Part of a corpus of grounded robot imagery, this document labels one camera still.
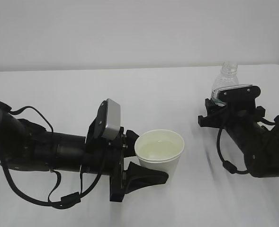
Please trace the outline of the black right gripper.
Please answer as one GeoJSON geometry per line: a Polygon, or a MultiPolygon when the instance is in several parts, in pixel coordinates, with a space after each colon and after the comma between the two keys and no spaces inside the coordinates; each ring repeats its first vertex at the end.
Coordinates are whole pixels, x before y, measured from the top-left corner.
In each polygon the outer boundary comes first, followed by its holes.
{"type": "Polygon", "coordinates": [[[205,99],[207,116],[198,116],[200,127],[219,129],[237,121],[259,122],[265,117],[265,108],[256,106],[255,101],[232,102],[224,106],[215,104],[212,99],[205,99]]]}

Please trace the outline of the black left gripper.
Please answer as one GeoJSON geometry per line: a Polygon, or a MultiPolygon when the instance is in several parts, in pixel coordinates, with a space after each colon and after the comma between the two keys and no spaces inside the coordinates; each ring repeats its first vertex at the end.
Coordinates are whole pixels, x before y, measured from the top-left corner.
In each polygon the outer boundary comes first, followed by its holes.
{"type": "Polygon", "coordinates": [[[139,135],[132,130],[124,133],[124,127],[120,127],[117,136],[113,140],[105,140],[104,167],[102,173],[109,176],[109,200],[122,202],[125,193],[149,187],[166,184],[169,175],[166,172],[153,170],[129,163],[124,183],[124,157],[134,157],[135,142],[139,135]]]}

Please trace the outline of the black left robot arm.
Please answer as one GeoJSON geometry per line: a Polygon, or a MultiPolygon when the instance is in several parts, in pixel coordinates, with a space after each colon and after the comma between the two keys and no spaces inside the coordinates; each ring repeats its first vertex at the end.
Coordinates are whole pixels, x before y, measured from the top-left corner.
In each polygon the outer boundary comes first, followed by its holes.
{"type": "Polygon", "coordinates": [[[0,102],[0,165],[13,192],[30,203],[68,209],[89,194],[102,175],[109,176],[110,201],[121,202],[126,194],[165,184],[169,178],[164,171],[133,162],[124,166],[126,157],[135,156],[138,135],[121,126],[121,108],[112,99],[102,101],[86,136],[47,131],[39,124],[19,119],[22,112],[23,109],[13,111],[0,102]],[[61,171],[96,177],[87,189],[63,196],[59,201],[40,201],[27,196],[15,185],[11,170],[55,173],[56,185],[61,182],[61,171]]]}

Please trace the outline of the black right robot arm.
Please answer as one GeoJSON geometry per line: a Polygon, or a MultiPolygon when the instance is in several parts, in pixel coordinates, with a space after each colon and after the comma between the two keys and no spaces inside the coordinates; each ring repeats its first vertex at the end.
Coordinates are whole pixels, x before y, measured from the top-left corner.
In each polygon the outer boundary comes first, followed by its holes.
{"type": "Polygon", "coordinates": [[[255,100],[228,102],[218,106],[205,99],[207,115],[198,116],[200,127],[217,128],[216,149],[225,170],[231,174],[250,174],[257,178],[279,177],[279,115],[274,122],[264,119],[265,109],[256,106],[255,100]],[[258,123],[271,124],[267,129],[258,123]],[[226,131],[243,153],[246,170],[225,159],[221,151],[221,135],[226,131]]]}

